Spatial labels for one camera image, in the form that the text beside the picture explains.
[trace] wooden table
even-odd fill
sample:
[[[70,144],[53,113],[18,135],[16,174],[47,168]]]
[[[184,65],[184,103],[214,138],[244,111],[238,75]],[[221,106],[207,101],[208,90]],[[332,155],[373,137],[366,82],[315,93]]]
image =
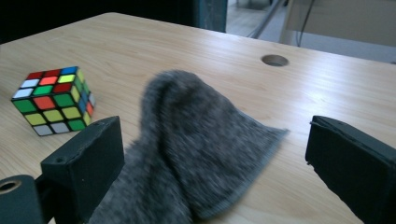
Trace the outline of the wooden table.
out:
[[[290,63],[274,67],[263,55]],[[396,147],[396,66],[109,13],[0,47],[0,179],[38,177],[76,133],[39,137],[10,102],[27,74],[78,65],[93,120],[118,115],[126,146],[154,74],[184,69],[260,122],[290,134],[252,188],[207,223],[361,223],[304,160],[313,115],[340,119]]]

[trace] rubik's cube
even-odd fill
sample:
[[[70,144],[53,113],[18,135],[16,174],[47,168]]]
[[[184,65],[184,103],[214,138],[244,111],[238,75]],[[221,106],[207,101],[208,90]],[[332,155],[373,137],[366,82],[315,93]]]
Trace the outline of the rubik's cube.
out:
[[[76,66],[29,74],[11,102],[38,135],[84,129],[91,123],[95,105]]]

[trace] gray sock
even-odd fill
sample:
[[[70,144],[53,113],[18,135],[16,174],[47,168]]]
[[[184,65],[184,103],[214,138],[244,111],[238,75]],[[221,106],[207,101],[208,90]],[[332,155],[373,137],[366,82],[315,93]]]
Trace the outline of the gray sock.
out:
[[[90,223],[192,223],[232,206],[287,133],[260,124],[196,75],[147,86],[141,134]]]

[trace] wood grain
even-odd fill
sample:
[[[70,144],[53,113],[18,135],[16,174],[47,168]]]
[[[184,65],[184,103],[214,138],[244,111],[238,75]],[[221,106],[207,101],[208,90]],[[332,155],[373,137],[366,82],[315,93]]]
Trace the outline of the wood grain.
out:
[[[290,64],[266,65],[266,54]],[[191,71],[251,117],[290,130],[241,201],[205,223],[361,223],[305,163],[314,115],[396,146],[395,65],[108,13],[0,47],[0,179],[38,177],[39,163],[76,134],[39,137],[10,102],[27,74],[71,65],[96,97],[93,120],[120,116],[125,146],[139,135],[143,89],[168,69]]]

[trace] black metal part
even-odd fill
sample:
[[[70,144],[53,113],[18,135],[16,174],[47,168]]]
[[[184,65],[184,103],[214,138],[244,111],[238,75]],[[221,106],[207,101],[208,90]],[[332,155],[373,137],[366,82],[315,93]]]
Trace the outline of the black metal part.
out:
[[[396,223],[396,149],[336,119],[314,116],[305,160],[364,223]]]
[[[0,182],[1,223],[88,222],[123,164],[120,118],[98,120],[44,159],[36,181],[17,175]]]

